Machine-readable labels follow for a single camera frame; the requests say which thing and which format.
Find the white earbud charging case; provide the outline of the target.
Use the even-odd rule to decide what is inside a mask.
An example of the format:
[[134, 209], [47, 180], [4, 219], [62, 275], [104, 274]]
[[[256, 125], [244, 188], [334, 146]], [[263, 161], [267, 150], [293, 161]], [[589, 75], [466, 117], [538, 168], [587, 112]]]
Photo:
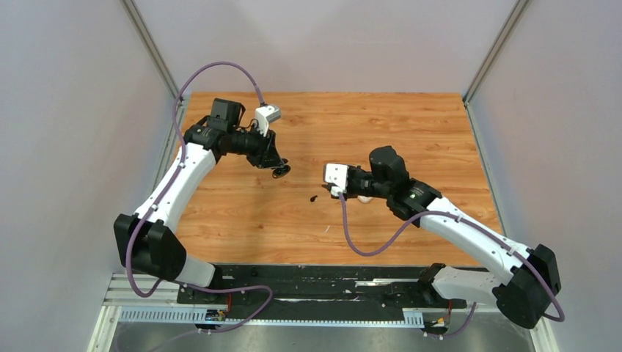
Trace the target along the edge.
[[366, 197], [366, 196], [358, 196], [357, 199], [364, 204], [367, 204], [373, 200], [372, 197]]

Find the black earbud charging case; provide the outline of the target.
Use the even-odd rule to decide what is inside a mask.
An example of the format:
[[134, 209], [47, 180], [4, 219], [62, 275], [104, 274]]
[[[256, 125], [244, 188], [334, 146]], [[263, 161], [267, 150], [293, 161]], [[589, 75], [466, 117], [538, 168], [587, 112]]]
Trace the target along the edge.
[[272, 170], [272, 177], [275, 179], [286, 176], [291, 171], [291, 166], [288, 164], [279, 166]]

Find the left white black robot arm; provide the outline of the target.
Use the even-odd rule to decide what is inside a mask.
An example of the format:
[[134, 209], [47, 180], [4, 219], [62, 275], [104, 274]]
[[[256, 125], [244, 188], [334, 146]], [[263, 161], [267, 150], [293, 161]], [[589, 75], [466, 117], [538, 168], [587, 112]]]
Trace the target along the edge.
[[219, 160], [243, 155], [258, 169], [270, 169], [274, 177], [289, 173], [287, 159], [276, 147], [270, 124], [281, 117], [275, 105], [262, 104], [247, 127], [240, 121], [244, 105], [216, 98], [210, 114], [194, 123], [183, 135], [180, 149], [161, 182], [132, 214], [114, 221], [114, 235], [122, 266], [128, 271], [168, 282], [197, 286], [197, 294], [208, 303], [224, 295], [219, 269], [192, 257], [175, 232], [194, 192]]

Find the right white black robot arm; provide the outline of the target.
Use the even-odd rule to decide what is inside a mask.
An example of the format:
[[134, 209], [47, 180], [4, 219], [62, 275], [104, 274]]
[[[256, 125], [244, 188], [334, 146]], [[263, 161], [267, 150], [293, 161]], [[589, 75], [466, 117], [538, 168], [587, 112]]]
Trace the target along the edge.
[[[480, 223], [459, 209], [441, 191], [411, 177], [404, 159], [390, 146], [369, 154], [370, 170], [348, 164], [326, 164], [324, 188], [342, 207], [348, 246], [362, 257], [387, 250], [410, 225], [432, 232], [474, 257], [485, 268], [471, 271], [442, 263], [427, 267], [419, 278], [419, 296], [428, 306], [461, 299], [495, 306], [510, 322], [533, 329], [543, 319], [562, 323], [566, 314], [557, 300], [562, 285], [555, 253], [539, 244], [532, 248]], [[364, 252], [352, 241], [346, 202], [351, 198], [386, 202], [403, 225], [379, 249]]]

